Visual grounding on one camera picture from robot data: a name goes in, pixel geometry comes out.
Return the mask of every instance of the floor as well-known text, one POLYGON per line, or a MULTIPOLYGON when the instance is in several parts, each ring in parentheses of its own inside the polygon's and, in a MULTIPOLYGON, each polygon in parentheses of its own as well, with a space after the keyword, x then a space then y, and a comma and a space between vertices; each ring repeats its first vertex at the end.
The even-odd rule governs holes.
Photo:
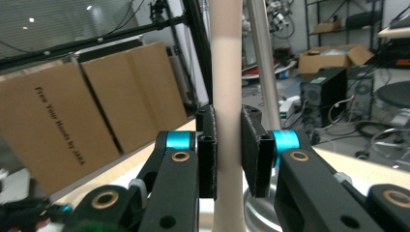
MULTIPOLYGON (((407 70, 377 70, 374 74, 374 90, 385 85, 386 82, 394 83, 403 80, 409 80, 410 71, 407 70)), ((277 79, 278 95, 281 98, 289 98, 298 96, 300 94, 299 84, 302 82, 302 78, 297 72, 292 72, 290 77, 283 80, 277 79)), ((371 121, 389 123, 390 119, 395 114, 396 109, 389 107, 379 101, 373 105, 371 121)), ((248 85, 243 86, 243 104, 247 104, 256 107, 262 111, 262 115, 266 115, 266 109, 264 100, 262 97, 261 86, 258 79, 254 79, 248 85)), ((262 125, 267 128, 267 119, 262 116, 262 125)), ((319 144, 315 147, 340 153, 349 157, 355 157, 357 152, 367 151, 369 157, 367 161, 379 163, 382 165, 390 166, 391 168, 397 168, 410 172, 410 159, 405 161, 397 161, 402 158, 404 152, 398 149, 385 149, 379 153, 370 148, 369 139, 360 136, 355 131, 355 123, 346 123, 340 121, 326 130, 316 129, 315 131, 320 136, 319 144)), ((307 126, 303 123, 296 123, 293 130, 306 130, 307 126)), ((369 133, 378 133, 381 129, 375 127, 366 128, 369 133)))

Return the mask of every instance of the laboratory room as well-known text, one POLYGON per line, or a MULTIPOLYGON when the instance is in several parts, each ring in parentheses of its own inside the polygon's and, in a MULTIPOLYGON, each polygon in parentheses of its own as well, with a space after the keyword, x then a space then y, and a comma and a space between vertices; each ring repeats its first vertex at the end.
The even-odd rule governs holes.
POLYGON ((410 231, 410 0, 0 0, 0 232, 410 231))

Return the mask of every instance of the black metal frame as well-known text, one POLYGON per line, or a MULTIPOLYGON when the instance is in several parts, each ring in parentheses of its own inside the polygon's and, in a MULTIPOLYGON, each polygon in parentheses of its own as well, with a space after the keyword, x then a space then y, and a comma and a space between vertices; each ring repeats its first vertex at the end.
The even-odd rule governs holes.
MULTIPOLYGON (((195 45, 195 50, 198 56, 199 65, 201 68, 202 76, 205 83, 205 88, 208 94, 209 104, 213 102, 212 98, 212 68, 211 68, 211 48, 206 36, 205 25, 203 23, 201 13, 199 10, 198 1, 184 0, 185 14, 181 16, 176 16, 170 18, 169 20, 162 22, 155 22, 152 24, 140 26, 137 28, 132 28, 128 30, 123 30, 115 32, 112 34, 103 35, 100 37, 65 43, 61 45, 56 45, 54 47, 49 47, 47 49, 42 49, 38 51, 33 51, 27 54, 17 55, 11 58, 5 58, 0 60, 0 70, 11 69, 14 67, 26 65, 32 62, 40 62, 44 60, 57 59, 59 57, 74 53, 84 48, 107 44, 110 42, 122 40, 125 38, 138 36, 147 32, 152 32, 156 30, 162 30, 165 27, 171 27, 172 35, 175 43, 178 45, 178 40, 176 38, 175 25, 180 23, 187 24, 191 29, 192 40, 195 45)), ((168 4, 166 4, 167 14, 170 15, 170 10, 168 4)))
MULTIPOLYGON (((318 0, 318 1, 308 3, 308 0, 305 0, 305 17, 306 17, 306 26, 307 26, 307 49, 310 49, 310 37, 311 36, 317 36, 318 41, 319 41, 319 46, 321 46, 322 45, 322 35, 323 34, 345 32, 346 33, 346 44, 349 44, 349 32, 354 31, 354 30, 362 30, 362 28, 357 28, 357 29, 341 28, 341 29, 336 29, 335 31, 320 33, 320 34, 309 32, 308 7, 312 6, 312 5, 316 5, 316 18, 317 18, 317 22, 320 23, 321 22, 320 4, 322 2, 328 2, 328 1, 330 1, 330 0, 318 0)), ((346 16, 349 16, 350 1, 351 0, 343 0, 343 2, 341 3, 341 5, 343 5, 344 3, 347 4, 346 16)), ((379 25, 378 28, 377 28, 378 31, 382 30, 382 22, 383 22, 383 15, 384 15, 384 1, 385 0, 372 0, 371 1, 371 18, 374 18, 374 11, 376 10, 376 4, 377 4, 376 2, 380 2, 380 7, 379 8, 380 8, 380 12, 381 12, 381 19, 379 21, 376 21, 376 22, 373 20, 372 21, 373 23, 370 25, 369 48, 371 50, 373 50, 373 46, 374 46, 373 40, 374 40, 374 29, 376 28, 376 24, 379 25)), ((377 39, 377 47, 376 47, 377 49, 380 47, 380 44, 381 44, 381 39, 379 38, 379 39, 377 39)))

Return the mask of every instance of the white cylinder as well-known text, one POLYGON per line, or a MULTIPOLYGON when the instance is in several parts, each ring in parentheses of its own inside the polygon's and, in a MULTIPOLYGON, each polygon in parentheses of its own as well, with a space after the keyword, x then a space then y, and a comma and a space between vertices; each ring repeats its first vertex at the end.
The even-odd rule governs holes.
POLYGON ((246 231, 241 164, 242 1, 211 0, 211 52, 217 118, 218 199, 214 232, 246 231))

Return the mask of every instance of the computer tower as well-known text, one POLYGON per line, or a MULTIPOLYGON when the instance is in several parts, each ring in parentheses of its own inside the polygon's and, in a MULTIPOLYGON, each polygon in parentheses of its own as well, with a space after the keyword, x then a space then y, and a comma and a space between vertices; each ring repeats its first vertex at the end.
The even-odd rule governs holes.
POLYGON ((301 87, 301 104, 306 107, 302 112, 305 124, 313 124, 323 128, 336 120, 345 109, 346 104, 332 107, 337 102, 346 99, 347 73, 345 68, 324 68, 312 78, 303 81, 301 87))
POLYGON ((324 68, 301 83, 301 103, 330 105, 346 98, 345 68, 324 68))
POLYGON ((369 120, 373 104, 374 67, 363 65, 350 68, 347 76, 346 98, 355 95, 347 104, 348 119, 369 120))

